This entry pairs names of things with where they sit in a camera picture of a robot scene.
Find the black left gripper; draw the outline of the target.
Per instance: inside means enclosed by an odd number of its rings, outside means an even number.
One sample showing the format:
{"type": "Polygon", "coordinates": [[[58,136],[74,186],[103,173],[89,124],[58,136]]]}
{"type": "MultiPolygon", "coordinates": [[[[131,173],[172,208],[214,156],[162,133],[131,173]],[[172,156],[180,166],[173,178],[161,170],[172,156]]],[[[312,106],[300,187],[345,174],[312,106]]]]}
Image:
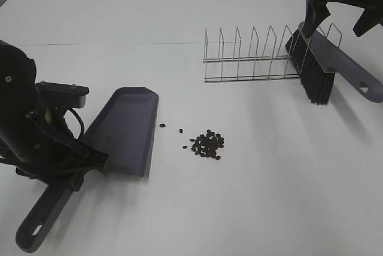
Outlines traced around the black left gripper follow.
{"type": "Polygon", "coordinates": [[[44,100],[2,101],[1,163],[48,184],[51,191],[79,191],[85,175],[105,166],[108,154],[70,131],[64,116],[76,109],[50,107],[44,100]]]}

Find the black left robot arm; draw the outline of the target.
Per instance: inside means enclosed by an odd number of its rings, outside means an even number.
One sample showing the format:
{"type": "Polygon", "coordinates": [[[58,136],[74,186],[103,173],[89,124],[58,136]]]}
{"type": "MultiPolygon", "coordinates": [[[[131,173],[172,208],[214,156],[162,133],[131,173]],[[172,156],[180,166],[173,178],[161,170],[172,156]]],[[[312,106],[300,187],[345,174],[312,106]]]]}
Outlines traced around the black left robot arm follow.
{"type": "Polygon", "coordinates": [[[1,163],[46,183],[102,172],[107,154],[82,141],[88,87],[36,81],[35,61],[1,42],[1,163]]]}

